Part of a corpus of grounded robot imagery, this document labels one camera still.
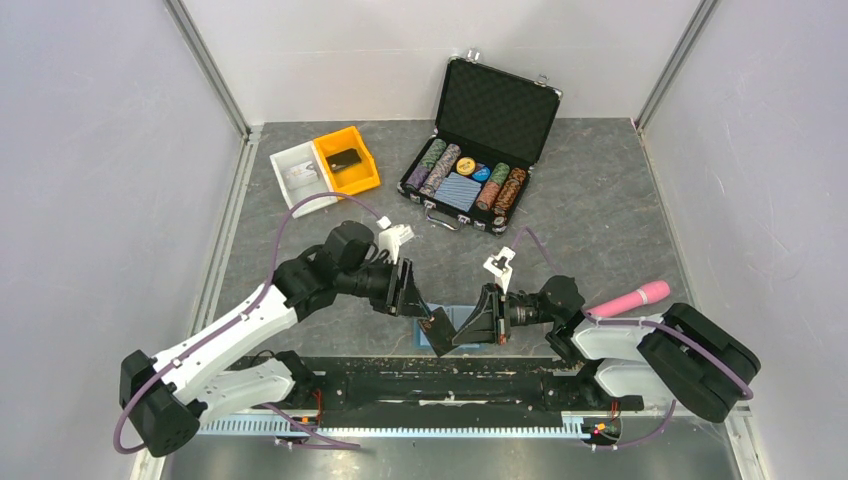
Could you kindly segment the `blue card holder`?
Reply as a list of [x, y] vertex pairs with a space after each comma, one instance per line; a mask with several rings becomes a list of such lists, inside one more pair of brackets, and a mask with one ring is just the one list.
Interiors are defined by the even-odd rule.
[[[474, 310], [472, 305], [441, 305], [434, 303], [428, 303], [428, 308], [431, 311], [442, 308], [456, 330], [460, 329]], [[429, 349], [431, 347], [416, 321], [413, 322], [413, 346], [418, 349]]]

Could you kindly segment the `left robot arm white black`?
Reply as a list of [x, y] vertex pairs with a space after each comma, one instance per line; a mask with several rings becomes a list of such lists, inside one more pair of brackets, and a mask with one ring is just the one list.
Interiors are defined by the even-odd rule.
[[397, 254], [411, 236], [406, 225], [374, 233], [345, 221], [324, 243], [282, 262], [241, 305], [200, 333], [154, 356], [140, 350], [127, 355], [120, 365], [116, 450], [128, 450], [121, 444], [126, 422], [143, 449], [164, 457], [201, 426], [231, 412], [281, 401], [306, 405], [314, 394], [314, 375], [293, 353], [240, 372], [228, 368], [263, 341], [331, 306], [339, 295], [366, 298], [378, 313], [416, 319], [438, 355], [449, 351], [450, 318], [441, 308], [429, 308], [414, 283], [411, 261]]

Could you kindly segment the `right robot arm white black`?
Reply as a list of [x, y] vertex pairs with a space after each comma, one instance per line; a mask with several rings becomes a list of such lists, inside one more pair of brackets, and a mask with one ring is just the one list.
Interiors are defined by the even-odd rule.
[[667, 399], [721, 423], [738, 402], [752, 399], [760, 360], [693, 306], [678, 302], [657, 315], [615, 317], [584, 304], [575, 279], [565, 275], [536, 293], [490, 283], [450, 344], [503, 344], [515, 327], [548, 324], [551, 350], [582, 363], [577, 392], [591, 408], [628, 396]]

